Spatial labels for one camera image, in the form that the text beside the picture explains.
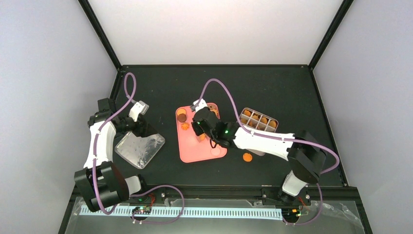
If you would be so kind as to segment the metal serving tongs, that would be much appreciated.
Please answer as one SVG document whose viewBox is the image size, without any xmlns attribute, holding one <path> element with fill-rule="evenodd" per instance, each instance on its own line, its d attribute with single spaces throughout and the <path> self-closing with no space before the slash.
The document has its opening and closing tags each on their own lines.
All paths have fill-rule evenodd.
<svg viewBox="0 0 413 234">
<path fill-rule="evenodd" d="M 201 142 L 205 141 L 206 137 L 207 137 L 206 134 L 203 133 L 203 134 L 200 134 L 199 136 L 197 136 L 196 139 L 199 143 L 201 143 Z"/>
</svg>

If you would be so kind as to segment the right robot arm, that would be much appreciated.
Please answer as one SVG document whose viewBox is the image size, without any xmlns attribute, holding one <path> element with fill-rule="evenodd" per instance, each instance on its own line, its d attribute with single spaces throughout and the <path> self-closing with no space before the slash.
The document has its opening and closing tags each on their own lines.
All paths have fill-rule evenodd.
<svg viewBox="0 0 413 234">
<path fill-rule="evenodd" d="M 315 142 L 294 134 L 277 134 L 246 127 L 241 122 L 223 122 L 208 107 L 192 108 L 192 127 L 197 136 L 206 134 L 223 148 L 248 149 L 278 156 L 289 163 L 290 173 L 277 191 L 283 204 L 290 204 L 309 184 L 317 184 L 326 152 Z"/>
</svg>

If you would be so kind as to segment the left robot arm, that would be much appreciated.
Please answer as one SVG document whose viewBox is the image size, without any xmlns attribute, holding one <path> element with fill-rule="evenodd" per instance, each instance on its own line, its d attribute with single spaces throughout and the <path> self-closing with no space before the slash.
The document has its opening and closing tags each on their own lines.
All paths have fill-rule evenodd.
<svg viewBox="0 0 413 234">
<path fill-rule="evenodd" d="M 75 185 L 91 212 L 107 211 L 108 207 L 130 199 L 142 189 L 140 175 L 128 178 L 122 176 L 113 162 L 113 142 L 117 134 L 132 134 L 134 137 L 148 138 L 157 131 L 144 119 L 149 106 L 143 101 L 131 101 L 126 117 L 119 117 L 124 107 L 117 109 L 111 98 L 100 99 L 98 111 L 90 116 L 88 127 L 91 143 L 83 169 L 75 172 Z"/>
</svg>

